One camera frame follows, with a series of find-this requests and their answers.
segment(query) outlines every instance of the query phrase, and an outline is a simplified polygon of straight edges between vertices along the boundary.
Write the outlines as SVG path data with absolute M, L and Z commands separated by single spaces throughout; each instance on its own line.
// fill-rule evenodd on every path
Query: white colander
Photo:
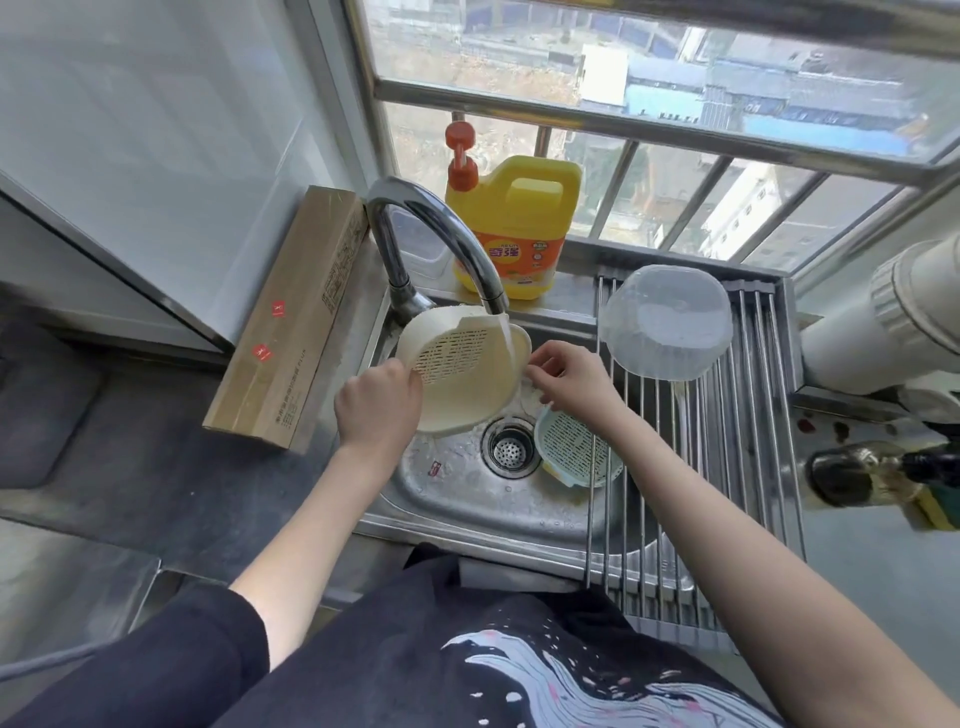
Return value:
M 423 379 L 418 431 L 452 435 L 493 417 L 513 398 L 530 350 L 526 331 L 483 306 L 416 316 L 400 334 L 396 357 Z
M 543 458 L 544 468 L 563 485 L 590 484 L 590 455 L 593 434 L 587 426 L 564 412 L 544 407 L 534 427 L 534 444 Z M 623 461 L 612 450 L 610 477 L 623 472 Z M 593 468 L 594 487 L 607 485 L 607 443 L 597 438 L 596 460 Z

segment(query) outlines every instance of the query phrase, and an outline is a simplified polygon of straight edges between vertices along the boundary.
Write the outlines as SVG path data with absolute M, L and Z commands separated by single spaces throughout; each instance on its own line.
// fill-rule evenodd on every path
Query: bottle label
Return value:
M 543 273 L 552 273 L 557 267 L 564 239 L 536 240 L 522 237 L 505 237 L 477 232 L 496 272 L 503 279 L 514 282 L 534 283 L 543 279 Z

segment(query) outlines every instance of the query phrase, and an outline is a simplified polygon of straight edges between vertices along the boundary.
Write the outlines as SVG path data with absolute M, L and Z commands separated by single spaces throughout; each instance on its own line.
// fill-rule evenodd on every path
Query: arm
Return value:
M 397 359 L 337 395 L 340 447 L 303 505 L 230 589 L 263 619 L 274 669 L 300 646 L 353 527 L 380 493 L 420 420 L 420 375 Z
M 527 376 L 623 458 L 757 679 L 804 728 L 960 724 L 960 710 L 862 612 L 690 469 L 613 389 L 551 341 Z

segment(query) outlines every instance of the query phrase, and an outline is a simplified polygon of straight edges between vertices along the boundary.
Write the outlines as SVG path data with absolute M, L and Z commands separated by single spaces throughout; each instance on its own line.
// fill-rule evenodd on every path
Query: hand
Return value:
M 386 480 L 417 431 L 422 402 L 420 374 L 399 359 L 352 376 L 333 402 L 341 450 L 382 468 Z
M 530 355 L 526 375 L 540 401 L 563 410 L 604 437 L 613 415 L 626 409 L 600 357 L 565 341 L 548 341 Z

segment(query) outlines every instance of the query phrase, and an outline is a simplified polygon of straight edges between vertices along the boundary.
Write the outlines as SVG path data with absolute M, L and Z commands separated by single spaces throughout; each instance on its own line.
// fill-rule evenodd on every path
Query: white print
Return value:
M 454 637 L 451 644 L 472 643 L 493 652 L 466 658 L 515 680 L 526 693 L 534 725 L 637 728 L 683 725 L 686 728 L 779 728 L 779 724 L 739 695 L 695 683 L 651 683 L 641 694 L 620 700 L 584 692 L 566 666 L 548 652 L 538 655 L 519 637 L 486 629 Z

